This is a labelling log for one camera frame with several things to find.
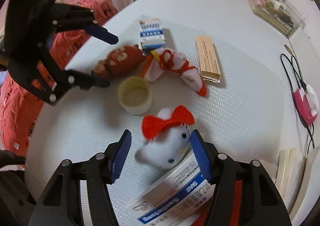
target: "brown stuffed toy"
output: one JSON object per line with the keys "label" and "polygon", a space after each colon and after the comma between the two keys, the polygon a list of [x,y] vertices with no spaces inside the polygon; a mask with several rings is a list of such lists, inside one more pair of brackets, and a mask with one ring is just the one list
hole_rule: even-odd
{"label": "brown stuffed toy", "polygon": [[123,46],[111,51],[105,60],[99,61],[93,74],[106,80],[124,76],[137,68],[146,58],[138,44]]}

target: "white fabric toy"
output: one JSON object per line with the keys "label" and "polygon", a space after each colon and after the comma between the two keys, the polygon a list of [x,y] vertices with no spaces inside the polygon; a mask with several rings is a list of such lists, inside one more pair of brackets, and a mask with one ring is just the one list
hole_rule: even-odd
{"label": "white fabric toy", "polygon": [[163,169],[176,166],[190,145],[188,126],[194,122],[184,106],[161,109],[157,117],[145,116],[142,133],[149,142],[136,152],[136,160]]}
{"label": "white fabric toy", "polygon": [[169,48],[159,48],[151,52],[141,77],[148,82],[155,81],[165,71],[178,73],[182,80],[200,96],[207,95],[207,89],[197,68],[189,66],[185,54]]}

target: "clear plastic container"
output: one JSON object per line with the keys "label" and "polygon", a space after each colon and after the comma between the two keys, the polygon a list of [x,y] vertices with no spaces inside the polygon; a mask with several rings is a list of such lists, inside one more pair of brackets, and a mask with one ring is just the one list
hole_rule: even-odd
{"label": "clear plastic container", "polygon": [[301,15],[287,0],[248,0],[254,14],[289,37],[304,24]]}

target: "blue stripe on box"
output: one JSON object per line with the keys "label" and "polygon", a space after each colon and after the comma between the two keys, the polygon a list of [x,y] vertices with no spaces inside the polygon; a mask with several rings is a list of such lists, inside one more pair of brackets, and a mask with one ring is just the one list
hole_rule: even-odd
{"label": "blue stripe on box", "polygon": [[187,197],[200,183],[202,183],[204,178],[202,177],[201,172],[199,172],[193,179],[191,179],[188,184],[183,187],[179,192],[177,192],[174,196],[169,198],[166,202],[154,208],[147,214],[138,218],[143,224],[151,222],[155,218],[164,214],[166,211],[175,206],[178,202],[182,201],[185,197]]}
{"label": "blue stripe on box", "polygon": [[152,30],[152,31],[144,31],[140,32],[140,37],[150,37],[150,36],[156,36],[156,35],[163,35],[163,30],[158,29],[158,30]]}

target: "plush toy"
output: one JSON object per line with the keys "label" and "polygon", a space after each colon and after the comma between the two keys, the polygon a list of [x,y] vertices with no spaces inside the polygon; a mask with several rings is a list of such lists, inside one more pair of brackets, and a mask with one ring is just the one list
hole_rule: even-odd
{"label": "plush toy", "polygon": [[149,55],[145,67],[140,75],[148,82],[155,81],[165,71],[178,73],[182,80],[200,96],[207,95],[205,84],[195,66],[190,66],[186,56],[169,48],[159,48]]}
{"label": "plush toy", "polygon": [[194,122],[184,106],[161,109],[156,117],[145,116],[142,133],[148,143],[136,152],[136,160],[163,169],[176,166],[190,145],[188,126]]}
{"label": "plush toy", "polygon": [[137,68],[146,58],[138,44],[123,46],[111,51],[105,60],[99,61],[93,74],[106,80],[124,76]]}

